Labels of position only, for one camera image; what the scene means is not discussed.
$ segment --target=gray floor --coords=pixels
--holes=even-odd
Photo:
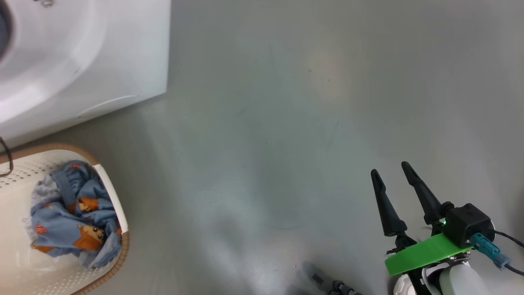
[[[130,223],[125,267],[94,294],[313,295],[313,266],[387,294],[371,169],[429,235],[404,160],[524,238],[523,8],[175,1],[168,93],[44,139],[100,157]],[[473,266],[494,293],[524,288]]]

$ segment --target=blue pajamas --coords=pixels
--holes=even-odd
[[[31,247],[52,257],[74,254],[86,268],[106,265],[122,246],[118,218],[102,181],[81,161],[50,177],[39,182],[31,197],[31,222],[38,235]]]

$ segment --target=white plastic basket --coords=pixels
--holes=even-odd
[[[126,259],[129,232],[126,217],[106,171],[88,152],[68,144],[46,144],[12,153],[14,170],[0,178],[0,294],[87,294],[111,279]],[[87,270],[77,257],[52,258],[31,249],[23,227],[29,216],[30,196],[38,181],[72,160],[90,163],[98,172],[115,207],[122,228],[122,250],[103,268]],[[7,155],[0,156],[0,171],[9,171]]]

